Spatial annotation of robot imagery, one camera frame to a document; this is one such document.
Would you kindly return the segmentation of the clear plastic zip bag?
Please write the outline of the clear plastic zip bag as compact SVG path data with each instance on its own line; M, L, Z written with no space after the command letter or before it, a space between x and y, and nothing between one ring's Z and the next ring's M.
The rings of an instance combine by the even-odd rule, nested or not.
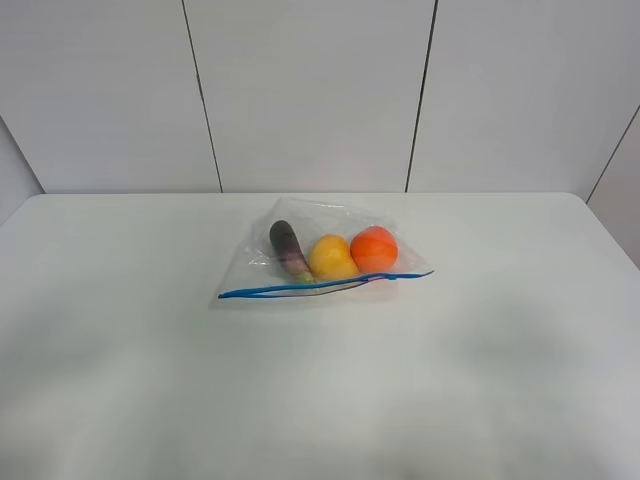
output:
M321 281L313 275L313 284L298 284L280 265L270 243L270 228L278 220L285 220L292 226L308 266L311 249L322 236L339 235L350 248L351 240L371 226L381 226L393 234L399 248L398 259L387 272L359 271L357 277L334 281ZM422 279L432 273L433 269L423 256L398 235L391 219L346 205L281 198L249 228L231 257L214 299L246 301L318 297L373 282Z

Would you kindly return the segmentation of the yellow toy mango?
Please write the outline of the yellow toy mango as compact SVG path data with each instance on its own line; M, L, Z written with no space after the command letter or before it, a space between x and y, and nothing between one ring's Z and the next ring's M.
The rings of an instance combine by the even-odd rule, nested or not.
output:
M348 243L335 234L324 235L314 244L308 263L314 277L321 281L344 280L360 274Z

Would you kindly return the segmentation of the purple toy eggplant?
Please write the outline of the purple toy eggplant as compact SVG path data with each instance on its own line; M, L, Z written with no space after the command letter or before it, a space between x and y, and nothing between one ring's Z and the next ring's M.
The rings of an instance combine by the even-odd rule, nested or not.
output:
M275 257L296 283L313 284L315 282L297 236L287 221L274 222L269 231L269 239Z

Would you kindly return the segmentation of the orange toy fruit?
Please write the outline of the orange toy fruit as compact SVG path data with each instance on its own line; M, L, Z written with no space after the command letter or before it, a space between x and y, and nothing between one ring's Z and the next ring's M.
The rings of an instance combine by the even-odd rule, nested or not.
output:
M350 253L361 273L379 273L394 267L399 248L390 231L381 226L371 226L351 240Z

